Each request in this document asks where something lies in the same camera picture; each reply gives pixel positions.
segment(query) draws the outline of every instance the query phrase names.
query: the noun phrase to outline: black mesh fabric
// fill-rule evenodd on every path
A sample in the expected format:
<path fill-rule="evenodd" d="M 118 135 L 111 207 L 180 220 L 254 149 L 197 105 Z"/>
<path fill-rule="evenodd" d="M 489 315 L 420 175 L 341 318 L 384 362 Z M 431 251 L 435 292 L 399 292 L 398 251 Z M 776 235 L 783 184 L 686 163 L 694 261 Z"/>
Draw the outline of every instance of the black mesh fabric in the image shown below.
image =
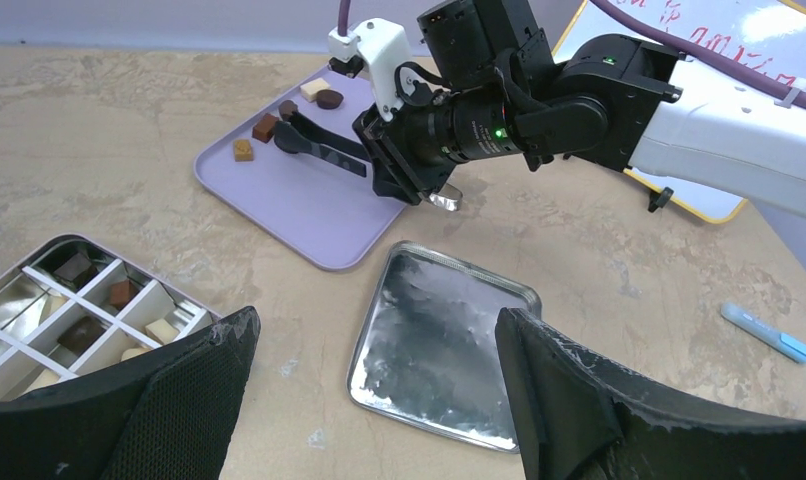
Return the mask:
<path fill-rule="evenodd" d="M 216 479 L 259 330 L 246 307 L 146 355 L 0 402 L 0 479 Z"/>
<path fill-rule="evenodd" d="M 806 422 L 689 395 L 520 309 L 497 352 L 528 480 L 806 479 Z"/>

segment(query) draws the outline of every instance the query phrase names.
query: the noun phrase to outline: table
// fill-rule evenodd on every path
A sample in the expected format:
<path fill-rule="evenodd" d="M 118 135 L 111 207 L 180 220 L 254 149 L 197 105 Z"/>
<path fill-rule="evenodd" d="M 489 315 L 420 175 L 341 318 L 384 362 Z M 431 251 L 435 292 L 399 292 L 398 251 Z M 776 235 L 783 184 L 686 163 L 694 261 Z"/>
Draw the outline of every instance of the table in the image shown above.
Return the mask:
<path fill-rule="evenodd" d="M 0 274 L 62 232 L 122 252 L 262 334 L 224 479 L 521 479 L 490 452 L 355 406 L 354 343 L 392 244 L 407 239 L 535 288 L 544 318 L 667 385 L 806 419 L 806 366 L 716 313 L 742 304 L 806 342 L 806 273 L 752 206 L 722 226 L 646 211 L 579 159 L 530 173 L 474 162 L 464 211 L 408 209 L 346 273 L 312 267 L 209 195 L 195 156 L 326 58 L 0 46 Z"/>

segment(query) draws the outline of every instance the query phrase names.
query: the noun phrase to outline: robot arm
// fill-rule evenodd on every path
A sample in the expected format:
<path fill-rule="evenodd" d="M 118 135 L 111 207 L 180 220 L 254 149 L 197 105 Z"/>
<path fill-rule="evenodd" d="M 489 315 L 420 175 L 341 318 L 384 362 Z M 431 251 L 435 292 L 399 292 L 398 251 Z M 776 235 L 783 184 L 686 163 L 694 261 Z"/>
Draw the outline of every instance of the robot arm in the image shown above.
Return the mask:
<path fill-rule="evenodd" d="M 678 62 L 671 82 L 682 98 L 659 105 L 630 166 L 806 217 L 806 110 L 696 60 Z"/>
<path fill-rule="evenodd" d="M 535 171 L 572 153 L 806 217 L 806 110 L 623 35 L 554 64 L 527 0 L 448 0 L 418 23 L 447 90 L 401 68 L 412 57 L 399 25 L 372 19 L 329 35 L 333 70 L 370 75 L 376 104 L 353 127 L 378 195 L 437 204 L 458 165 L 521 153 Z"/>

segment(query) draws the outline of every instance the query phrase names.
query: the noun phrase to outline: cable clip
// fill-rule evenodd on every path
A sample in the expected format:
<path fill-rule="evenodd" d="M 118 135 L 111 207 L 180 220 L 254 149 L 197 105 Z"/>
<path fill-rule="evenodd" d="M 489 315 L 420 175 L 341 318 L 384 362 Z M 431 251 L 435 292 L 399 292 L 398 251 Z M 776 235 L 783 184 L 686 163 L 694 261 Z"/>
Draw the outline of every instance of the cable clip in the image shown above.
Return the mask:
<path fill-rule="evenodd" d="M 782 100 L 774 100 L 774 105 L 783 108 L 791 108 L 792 103 L 798 98 L 798 94 L 806 89 L 806 79 L 796 78 L 792 82 L 792 89 L 786 94 L 786 98 Z"/>

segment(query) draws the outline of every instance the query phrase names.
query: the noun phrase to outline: blue marker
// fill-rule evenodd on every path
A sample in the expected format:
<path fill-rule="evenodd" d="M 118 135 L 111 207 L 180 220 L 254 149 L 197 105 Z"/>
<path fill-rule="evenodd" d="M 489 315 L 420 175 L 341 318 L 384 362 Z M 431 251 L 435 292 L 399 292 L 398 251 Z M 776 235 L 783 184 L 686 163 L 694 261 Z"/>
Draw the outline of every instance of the blue marker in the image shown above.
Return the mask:
<path fill-rule="evenodd" d="M 727 302 L 721 306 L 721 316 L 792 360 L 806 363 L 805 343 L 760 322 L 742 307 Z"/>

